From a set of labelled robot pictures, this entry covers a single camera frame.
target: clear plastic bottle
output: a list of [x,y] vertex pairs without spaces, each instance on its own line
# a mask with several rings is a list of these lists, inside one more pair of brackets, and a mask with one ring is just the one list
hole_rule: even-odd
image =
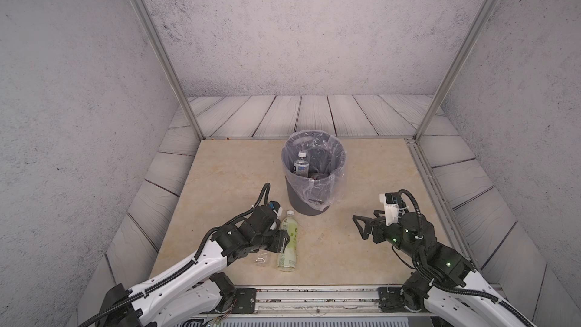
[[291,238],[284,253],[278,255],[277,269],[292,272],[296,269],[296,235],[299,232],[299,223],[294,218],[294,211],[287,211],[287,217],[282,220],[281,229],[287,230]]
[[301,177],[309,177],[309,162],[306,160],[307,153],[299,152],[299,159],[294,161],[293,173]]

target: gray textured wall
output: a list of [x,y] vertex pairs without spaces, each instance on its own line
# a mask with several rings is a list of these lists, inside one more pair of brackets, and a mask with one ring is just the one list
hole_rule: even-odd
[[501,0],[443,106],[581,306],[581,0]]
[[188,96],[436,91],[482,0],[146,0]]
[[129,0],[0,0],[0,325],[62,326],[177,102]]

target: clear plastic bag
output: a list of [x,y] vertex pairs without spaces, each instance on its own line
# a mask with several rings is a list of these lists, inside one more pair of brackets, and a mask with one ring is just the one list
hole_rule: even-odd
[[[307,153],[309,174],[317,179],[292,173],[300,151]],[[320,130],[302,130],[290,136],[282,147],[282,164],[287,186],[299,199],[318,211],[323,211],[343,194],[347,153],[338,138]]]

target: beige tile floor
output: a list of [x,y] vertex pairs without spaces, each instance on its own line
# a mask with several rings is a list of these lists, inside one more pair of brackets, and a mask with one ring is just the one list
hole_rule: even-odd
[[[300,224],[297,270],[280,272],[258,266],[249,255],[224,272],[237,285],[398,284],[410,276],[389,243],[362,240],[353,215],[373,216],[379,194],[408,189],[422,212],[448,244],[424,184],[403,139],[351,139],[347,151],[344,196],[321,215],[297,214]],[[290,208],[282,173],[283,140],[204,140],[185,182],[152,275],[191,254],[208,229],[252,205],[265,182],[270,200]]]

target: black cable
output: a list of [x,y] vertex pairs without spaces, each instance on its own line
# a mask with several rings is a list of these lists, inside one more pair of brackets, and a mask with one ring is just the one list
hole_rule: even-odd
[[260,204],[260,201],[262,200],[263,197],[264,197],[264,205],[267,205],[268,204],[268,193],[269,193],[269,191],[270,191],[270,183],[267,182],[267,183],[264,184],[264,186],[262,186],[262,190],[260,190],[260,195],[258,196],[258,199],[254,203],[254,205],[252,206],[252,208],[249,209],[248,211],[245,211],[245,212],[243,212],[243,213],[241,213],[239,215],[236,215],[236,216],[232,217],[230,220],[224,222],[223,226],[229,225],[229,224],[232,224],[232,223],[239,222],[239,221],[236,221],[236,222],[234,222],[234,221],[237,220],[240,217],[244,217],[244,216],[250,215],[254,211],[254,209],[256,207],[258,207],[258,205]]
[[519,311],[517,311],[509,303],[507,303],[504,300],[502,300],[498,304],[500,304],[501,306],[503,306],[504,308],[506,308],[509,312],[511,312],[525,326],[527,326],[527,327],[534,327],[534,324],[533,323],[530,323],[529,320],[527,319],[527,317],[523,316]]
[[405,262],[405,261],[402,259],[402,257],[400,257],[400,256],[397,254],[397,251],[396,251],[396,249],[395,249],[395,245],[392,245],[392,250],[393,250],[393,253],[394,253],[394,254],[396,254],[396,257],[397,257],[399,260],[401,260],[401,262],[402,262],[402,263],[404,263],[404,264],[405,264],[405,265],[406,265],[408,268],[410,268],[410,269],[415,269],[415,268],[414,268],[413,266],[411,266],[410,264],[407,264],[407,263],[406,263],[406,262]]
[[[262,190],[260,191],[260,195],[258,196],[258,199],[256,200],[254,206],[251,209],[249,209],[248,211],[233,217],[228,222],[226,222],[224,225],[229,224],[232,221],[239,222],[240,218],[243,218],[244,216],[251,214],[252,211],[254,211],[254,209],[256,207],[258,207],[258,205],[260,204],[260,201],[262,200],[262,198],[264,196],[266,196],[264,198],[264,204],[267,205],[269,191],[270,191],[270,183],[265,183],[264,186],[262,186]],[[109,314],[113,313],[114,311],[117,311],[118,309],[121,309],[121,308],[125,307],[126,305],[128,305],[128,304],[130,304],[130,303],[132,303],[132,302],[134,302],[142,297],[146,297],[154,290],[163,287],[164,285],[168,284],[170,281],[172,281],[172,280],[176,279],[177,277],[179,277],[180,275],[182,275],[186,270],[190,269],[193,265],[195,265],[197,263],[197,260],[198,260],[198,258],[200,258],[200,255],[202,254],[202,250],[204,249],[206,242],[208,241],[210,236],[214,232],[216,232],[218,229],[220,229],[220,228],[212,228],[212,229],[208,230],[208,232],[206,232],[206,235],[204,235],[204,238],[202,238],[202,241],[200,242],[200,246],[198,247],[198,250],[196,251],[196,254],[194,255],[193,259],[188,261],[184,266],[182,266],[176,272],[172,273],[170,276],[160,280],[159,282],[155,283],[151,287],[145,289],[145,294],[143,294],[143,292],[139,292],[139,293],[135,294],[134,296],[129,297],[127,300],[124,300],[124,301],[119,302],[117,304],[113,304],[108,309],[94,315],[93,317],[91,317],[88,320],[86,320],[85,322],[83,322],[79,327],[90,326],[91,324],[97,322],[98,320],[100,320],[103,317],[108,316]]]
[[198,246],[198,250],[196,251],[196,254],[193,256],[193,259],[196,261],[196,263],[198,262],[198,258],[200,258],[200,255],[202,254],[202,250],[204,249],[204,246],[206,246],[206,242],[208,241],[208,239],[210,238],[210,236],[218,231],[218,229],[220,228],[211,228],[208,230],[208,232],[206,232],[206,235],[204,235],[204,238],[202,239],[202,242],[200,242],[200,246]]
[[415,215],[418,218],[418,236],[417,238],[423,239],[424,238],[424,223],[422,222],[422,213],[419,210],[418,202],[415,200],[415,197],[410,193],[410,191],[405,189],[400,189],[397,191],[397,205],[398,207],[402,207],[402,194],[405,194],[411,201],[411,204],[414,205]]
[[121,308],[127,306],[128,304],[131,304],[132,302],[140,299],[141,297],[143,297],[143,293],[139,292],[139,293],[135,294],[134,296],[129,297],[127,300],[115,303],[111,307],[109,307],[108,309],[106,309],[98,314],[95,314],[94,316],[92,316],[91,318],[86,320],[85,322],[81,323],[81,325],[79,327],[89,327],[91,324],[97,322],[101,318],[108,316],[109,314],[113,313],[114,311],[117,311],[118,309],[121,309]]
[[[423,224],[422,224],[422,219],[421,219],[421,213],[419,211],[419,206],[418,206],[418,203],[416,202],[414,196],[412,196],[412,194],[407,190],[401,189],[397,192],[398,204],[400,203],[402,193],[405,194],[407,197],[409,197],[412,205],[414,205],[414,210],[415,210],[415,213],[418,217],[418,236],[419,236],[419,238],[416,239],[416,241],[414,243],[414,249],[411,253],[411,262],[414,265],[415,270],[422,276],[422,278],[424,278],[425,280],[429,280],[430,283],[432,283],[432,285],[434,287],[436,287],[444,292],[451,293],[451,294],[458,294],[461,296],[475,296],[475,297],[487,298],[487,299],[490,299],[492,302],[497,303],[498,302],[497,296],[494,296],[494,295],[486,293],[486,292],[481,292],[480,290],[463,289],[463,288],[450,288],[450,287],[446,287],[446,286],[441,285],[439,282],[436,281],[437,275],[436,276],[431,275],[431,273],[429,271],[424,269],[424,266],[422,264],[418,263],[417,255],[418,255],[418,251],[419,251],[419,244],[421,242],[421,239],[423,239],[422,236],[424,235],[423,234],[424,229],[423,229]],[[498,303],[501,306],[503,306],[505,309],[507,309],[509,312],[511,312],[515,317],[517,317],[518,320],[520,322],[522,322],[525,326],[534,327],[534,325],[528,321],[527,317],[523,316],[519,311],[514,309],[514,307],[512,307],[509,303],[505,302],[504,300],[500,301]]]

